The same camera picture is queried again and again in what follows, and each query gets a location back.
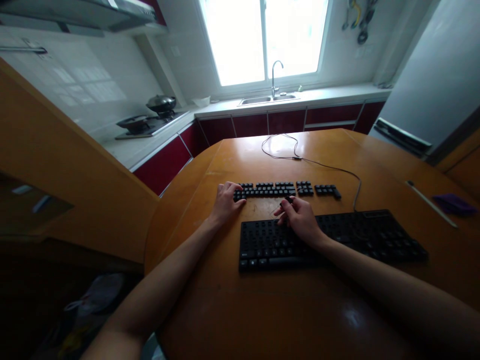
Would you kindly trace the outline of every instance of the wooden table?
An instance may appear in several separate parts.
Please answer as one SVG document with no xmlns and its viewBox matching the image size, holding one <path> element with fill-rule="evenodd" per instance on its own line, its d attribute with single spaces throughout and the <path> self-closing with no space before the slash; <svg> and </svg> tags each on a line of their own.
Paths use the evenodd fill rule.
<svg viewBox="0 0 480 360">
<path fill-rule="evenodd" d="M 430 253 L 427 263 L 396 267 L 480 310 L 479 216 L 450 226 L 405 184 L 426 196 L 454 193 L 480 207 L 435 168 L 405 151 L 360 133 L 323 130 L 292 134 L 297 153 L 356 173 L 357 210 L 389 209 Z M 335 184 L 341 201 L 307 197 L 316 215 L 353 211 L 358 180 L 306 161 L 273 159 L 266 136 L 223 140 L 177 175 L 160 201 L 145 250 L 145 273 L 168 256 L 208 216 L 217 185 L 311 181 Z M 272 138 L 264 147 L 292 156 L 295 142 Z M 397 319 L 335 268 L 238 272 L 240 224 L 264 220 L 279 198 L 251 198 L 219 231 L 157 335 L 170 359 L 302 359 L 425 357 Z"/>
</svg>

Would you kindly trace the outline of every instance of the hand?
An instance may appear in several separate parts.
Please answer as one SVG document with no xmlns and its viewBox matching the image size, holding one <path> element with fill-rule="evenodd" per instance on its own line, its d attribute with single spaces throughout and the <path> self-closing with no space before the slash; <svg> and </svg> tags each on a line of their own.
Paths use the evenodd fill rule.
<svg viewBox="0 0 480 360">
<path fill-rule="evenodd" d="M 328 239 L 315 220 L 312 206 L 295 196 L 290 198 L 293 199 L 292 204 L 283 199 L 281 207 L 273 213 L 275 216 L 283 213 L 278 220 L 278 225 L 286 223 L 288 227 L 292 227 L 298 237 L 312 248 L 318 246 L 322 240 Z"/>
<path fill-rule="evenodd" d="M 222 226 L 228 218 L 246 202 L 246 199 L 234 201 L 235 190 L 243 190 L 243 188 L 234 182 L 227 181 L 219 184 L 216 191 L 216 200 L 208 219 L 215 225 Z"/>
</svg>

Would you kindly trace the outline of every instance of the purple object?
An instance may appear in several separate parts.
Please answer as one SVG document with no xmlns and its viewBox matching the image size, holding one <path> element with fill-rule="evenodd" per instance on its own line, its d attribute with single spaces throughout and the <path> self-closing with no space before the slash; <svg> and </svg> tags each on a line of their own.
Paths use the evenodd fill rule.
<svg viewBox="0 0 480 360">
<path fill-rule="evenodd" d="M 471 206 L 457 195 L 452 193 L 435 195 L 433 199 L 446 214 L 468 216 L 478 213 L 478 210 L 475 207 Z"/>
</svg>

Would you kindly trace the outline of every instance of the sink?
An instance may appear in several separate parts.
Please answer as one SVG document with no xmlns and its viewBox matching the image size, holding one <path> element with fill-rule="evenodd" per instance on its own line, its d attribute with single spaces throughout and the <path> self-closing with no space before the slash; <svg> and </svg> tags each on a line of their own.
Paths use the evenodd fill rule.
<svg viewBox="0 0 480 360">
<path fill-rule="evenodd" d="M 240 101 L 240 105 L 248 105 L 248 104 L 258 104 L 258 103 L 267 103 L 270 101 L 270 96 L 262 96 L 262 97 L 251 97 Z"/>
<path fill-rule="evenodd" d="M 268 103 L 270 101 L 279 102 L 279 101 L 295 100 L 295 99 L 300 99 L 300 98 L 292 94 L 276 95 L 273 98 L 271 96 L 249 97 L 249 98 L 242 99 L 237 106 Z"/>
<path fill-rule="evenodd" d="M 273 101 L 280 101 L 280 100 L 292 100 L 298 99 L 295 95 L 277 95 L 273 98 Z"/>
</svg>

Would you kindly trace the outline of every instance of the gas stove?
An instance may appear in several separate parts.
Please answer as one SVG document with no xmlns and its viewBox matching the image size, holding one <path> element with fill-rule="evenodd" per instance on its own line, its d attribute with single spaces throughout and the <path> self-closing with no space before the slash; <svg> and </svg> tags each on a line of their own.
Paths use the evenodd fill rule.
<svg viewBox="0 0 480 360">
<path fill-rule="evenodd" d="M 135 128 L 129 129 L 126 133 L 115 137 L 116 140 L 124 139 L 137 139 L 137 138 L 150 138 L 162 131 L 166 126 L 170 125 L 185 115 L 186 112 L 162 112 L 157 116 L 149 116 L 146 119 L 146 123 L 139 125 Z"/>
</svg>

